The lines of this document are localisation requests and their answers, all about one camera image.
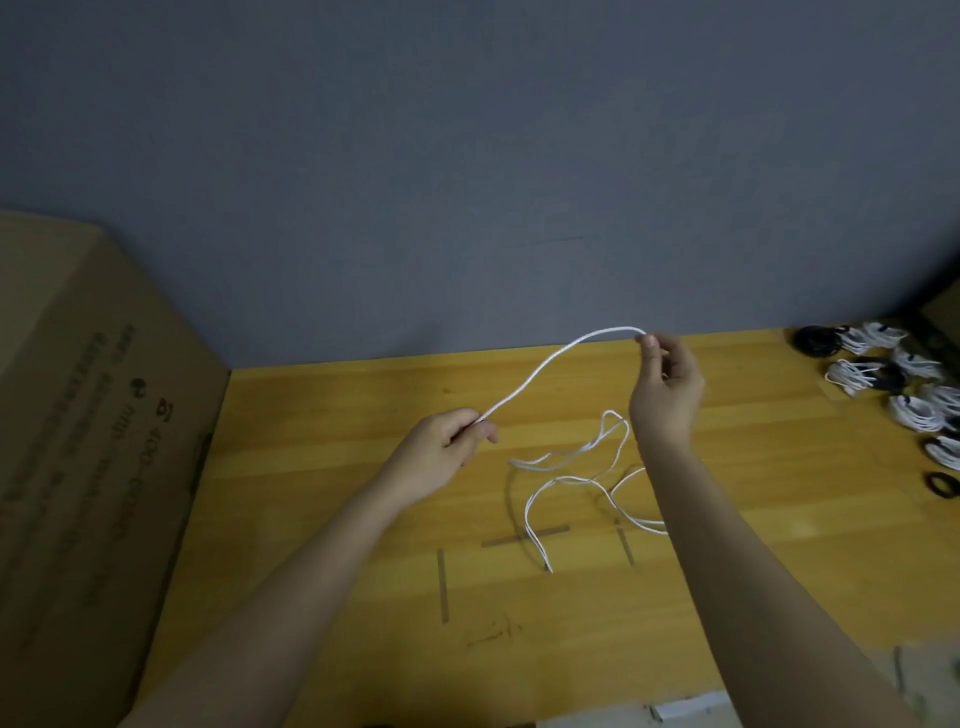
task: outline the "gray wall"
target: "gray wall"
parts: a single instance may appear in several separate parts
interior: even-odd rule
[[[8,0],[0,203],[232,366],[876,314],[960,220],[960,8]]]

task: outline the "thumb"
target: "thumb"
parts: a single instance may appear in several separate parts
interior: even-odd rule
[[[477,446],[487,439],[496,442],[496,425],[487,421],[473,423],[457,435],[456,439],[450,443],[450,449],[461,463],[466,463],[476,451]]]
[[[663,352],[653,334],[640,337],[640,378],[652,381],[663,379]]]

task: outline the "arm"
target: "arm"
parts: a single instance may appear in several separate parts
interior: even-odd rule
[[[283,722],[380,534],[405,507],[443,487],[482,440],[496,442],[493,423],[470,424],[478,416],[456,409],[422,420],[373,480],[270,574],[122,728]]]
[[[693,453],[704,389],[693,354],[669,336],[645,336],[641,347],[630,403],[636,441],[744,726],[919,726]]]

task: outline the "bundle of white rope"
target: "bundle of white rope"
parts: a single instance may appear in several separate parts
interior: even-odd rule
[[[893,354],[894,362],[911,376],[921,376],[924,379],[943,379],[944,370],[939,361],[927,359],[906,349],[897,347]]]
[[[854,397],[860,390],[870,389],[874,385],[876,377],[872,373],[879,372],[880,369],[880,364],[875,361],[840,359],[829,365],[824,379],[843,387],[849,397]]]
[[[906,331],[888,327],[879,321],[868,321],[859,327],[839,330],[840,341],[848,352],[862,354],[874,347],[893,349],[906,336]]]
[[[952,471],[960,471],[960,440],[941,435],[924,445],[926,454]]]
[[[945,384],[925,384],[920,388],[925,400],[939,409],[945,417],[960,416],[960,389]]]
[[[601,336],[606,333],[616,333],[619,331],[631,331],[633,333],[638,333],[640,335],[643,335],[644,333],[646,333],[642,328],[613,327],[613,328],[601,328],[600,330],[597,330],[597,331],[591,331],[590,333],[584,334],[580,338],[574,339],[566,346],[562,347],[561,349],[558,349],[557,351],[547,356],[540,363],[540,365],[524,380],[524,382],[520,384],[520,386],[518,386],[513,392],[511,392],[505,398],[500,400],[493,407],[491,407],[486,412],[484,412],[480,416],[480,418],[477,420],[477,422],[486,420],[493,412],[495,412],[501,406],[506,404],[508,401],[512,400],[524,389],[526,389],[527,385],[530,382],[532,382],[534,378],[543,370],[543,367],[545,367],[551,361],[556,359],[562,353],[572,349],[577,344],[580,344],[581,342],[586,341],[587,339],[593,338],[594,336]],[[608,416],[611,416],[615,419],[615,422],[613,423],[613,425],[609,427],[607,427]],[[610,466],[606,470],[596,474],[594,477],[578,477],[576,475],[558,475],[557,477],[553,477],[550,480],[547,480],[545,483],[543,483],[543,485],[541,485],[536,490],[536,492],[533,493],[527,499],[526,507],[523,509],[523,524],[526,527],[527,536],[530,537],[530,540],[533,542],[534,546],[537,548],[537,551],[540,552],[540,556],[543,557],[543,563],[546,566],[547,570],[550,571],[550,573],[553,573],[553,566],[550,564],[550,559],[546,555],[546,548],[543,546],[543,543],[540,540],[540,538],[537,536],[537,533],[530,526],[530,509],[533,506],[534,501],[537,499],[537,496],[539,496],[541,493],[543,493],[543,491],[547,490],[551,486],[556,485],[557,483],[565,483],[565,484],[571,484],[571,485],[593,485],[599,488],[601,491],[603,491],[604,495],[607,497],[607,500],[610,502],[610,505],[613,506],[614,509],[619,511],[619,513],[625,519],[627,519],[627,521],[629,521],[630,523],[632,523],[638,528],[642,528],[645,531],[649,531],[650,533],[656,533],[660,536],[667,535],[667,532],[665,529],[661,530],[660,528],[655,528],[655,526],[663,527],[663,521],[648,521],[645,519],[634,518],[633,516],[628,514],[626,511],[624,511],[623,508],[621,508],[617,504],[617,502],[613,499],[613,494],[616,493],[616,490],[621,485],[623,485],[625,482],[627,482],[628,479],[632,478],[637,473],[642,473],[643,471],[645,471],[646,468],[639,468],[637,470],[631,471],[630,473],[627,473],[622,478],[620,478],[617,481],[616,485],[614,485],[609,490],[607,490],[603,485],[601,485],[597,481],[597,478],[605,475],[606,473],[609,473],[611,470],[613,470],[613,468],[616,467],[617,460],[620,459],[620,452],[623,450],[624,445],[626,445],[627,440],[630,438],[630,424],[622,415],[617,414],[611,409],[608,409],[607,411],[605,411],[603,413],[603,416],[600,418],[600,432],[597,434],[597,436],[592,440],[590,440],[589,442],[585,443],[584,445],[580,446],[579,448],[575,450],[564,451],[564,452],[547,452],[544,456],[539,457],[536,460],[511,460],[510,464],[513,465],[515,468],[520,468],[522,470],[527,470],[527,471],[537,471],[539,473],[549,473],[551,471],[555,471],[558,468],[562,468],[564,465],[567,465],[571,460],[573,460],[578,455],[584,452],[587,452],[588,450],[594,449],[608,435],[612,434],[615,430],[617,430],[618,427],[623,427],[623,437],[620,440],[620,445],[616,449],[616,455],[613,457],[613,462],[610,464]],[[566,458],[562,460],[560,463],[557,463],[555,465],[542,466],[540,464],[544,460],[547,460],[548,458],[554,455],[565,455]]]
[[[896,395],[887,402],[887,409],[894,420],[917,432],[938,432],[947,426],[940,410],[919,397]]]

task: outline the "black cable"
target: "black cable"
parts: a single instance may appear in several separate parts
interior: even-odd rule
[[[906,373],[893,359],[886,356],[858,356],[854,361],[873,362],[880,365],[877,371],[868,374],[873,379],[870,385],[872,389],[889,392],[894,396],[903,394],[907,383]]]
[[[843,341],[840,331],[848,327],[803,327],[798,328],[790,337],[793,348],[798,352],[817,359],[825,359],[840,351]]]
[[[924,482],[932,493],[942,498],[950,499],[960,496],[960,480],[957,480],[953,475],[947,475],[939,471],[927,473],[924,475]]]

